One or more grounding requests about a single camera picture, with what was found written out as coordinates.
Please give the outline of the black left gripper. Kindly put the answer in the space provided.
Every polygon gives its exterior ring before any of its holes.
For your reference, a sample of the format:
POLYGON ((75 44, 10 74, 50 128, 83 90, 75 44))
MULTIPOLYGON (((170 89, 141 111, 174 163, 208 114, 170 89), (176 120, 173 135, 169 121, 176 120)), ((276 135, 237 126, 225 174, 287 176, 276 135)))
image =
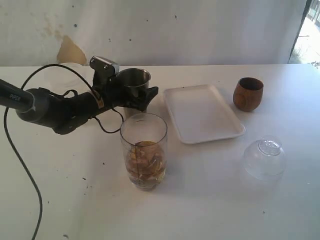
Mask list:
POLYGON ((159 93, 157 86, 133 87, 125 86, 121 79, 120 72, 103 73, 102 70, 94 70, 93 89, 98 93, 99 110, 110 110, 115 107, 123 107, 143 112, 150 102, 159 93))

